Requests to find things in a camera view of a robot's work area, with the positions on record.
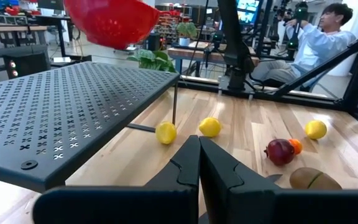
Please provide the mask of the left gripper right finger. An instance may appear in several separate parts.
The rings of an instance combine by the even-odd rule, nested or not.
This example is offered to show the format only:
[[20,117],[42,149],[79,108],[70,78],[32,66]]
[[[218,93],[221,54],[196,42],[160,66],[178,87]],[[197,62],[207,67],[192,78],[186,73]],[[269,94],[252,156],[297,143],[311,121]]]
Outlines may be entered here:
[[357,223],[358,190],[283,189],[201,137],[210,223]]

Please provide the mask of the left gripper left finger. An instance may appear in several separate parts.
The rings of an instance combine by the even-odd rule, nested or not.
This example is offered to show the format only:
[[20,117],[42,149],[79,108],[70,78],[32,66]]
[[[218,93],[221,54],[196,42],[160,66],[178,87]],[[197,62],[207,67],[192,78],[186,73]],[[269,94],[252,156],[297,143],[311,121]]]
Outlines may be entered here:
[[200,139],[190,136],[141,187],[71,186],[42,194],[34,223],[196,223]]

